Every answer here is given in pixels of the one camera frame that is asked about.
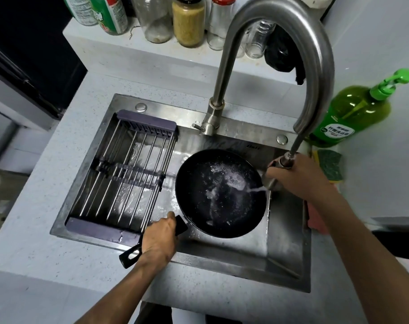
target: green bottle cap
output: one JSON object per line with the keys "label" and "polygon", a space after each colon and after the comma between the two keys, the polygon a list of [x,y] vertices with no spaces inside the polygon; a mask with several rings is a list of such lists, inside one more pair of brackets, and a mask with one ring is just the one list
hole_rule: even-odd
{"label": "green bottle cap", "polygon": [[397,84],[409,83],[409,69],[401,68],[397,70],[393,76],[381,81],[374,86],[369,94],[376,100],[382,101],[390,97],[396,91]]}

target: hand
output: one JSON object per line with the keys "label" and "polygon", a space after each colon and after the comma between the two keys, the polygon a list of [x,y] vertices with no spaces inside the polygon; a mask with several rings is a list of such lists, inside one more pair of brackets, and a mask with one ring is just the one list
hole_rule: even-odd
{"label": "hand", "polygon": [[150,225],[143,234],[142,255],[138,261],[151,261],[157,269],[163,269],[176,252],[175,213],[169,211],[167,218],[161,218]]}
{"label": "hand", "polygon": [[269,167],[266,176],[277,179],[291,193],[312,204],[336,192],[319,165],[300,153],[292,169]]}

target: forearm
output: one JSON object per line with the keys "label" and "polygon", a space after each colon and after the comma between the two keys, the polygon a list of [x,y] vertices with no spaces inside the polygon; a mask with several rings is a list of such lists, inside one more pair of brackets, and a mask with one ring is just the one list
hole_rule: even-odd
{"label": "forearm", "polygon": [[409,273],[337,192],[315,201],[369,323],[409,324]]}
{"label": "forearm", "polygon": [[128,323],[156,274],[161,270],[158,260],[143,255],[132,271],[99,300],[76,324]]}

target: person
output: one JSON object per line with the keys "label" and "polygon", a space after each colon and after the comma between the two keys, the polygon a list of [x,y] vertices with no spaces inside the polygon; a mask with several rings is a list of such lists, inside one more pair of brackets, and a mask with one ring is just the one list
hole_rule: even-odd
{"label": "person", "polygon": [[[310,202],[320,213],[370,324],[409,324],[409,273],[382,246],[332,187],[320,167],[298,154],[292,169],[266,175]],[[133,270],[80,318],[78,324],[127,323],[153,278],[175,254],[175,214],[150,225]]]}

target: person's left arm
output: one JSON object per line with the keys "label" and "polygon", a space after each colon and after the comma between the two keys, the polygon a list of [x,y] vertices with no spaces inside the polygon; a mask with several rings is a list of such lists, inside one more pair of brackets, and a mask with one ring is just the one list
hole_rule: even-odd
{"label": "person's left arm", "polygon": [[133,270],[87,311],[76,324],[128,323],[153,278],[175,254],[174,212],[149,226],[143,235],[142,252]]}

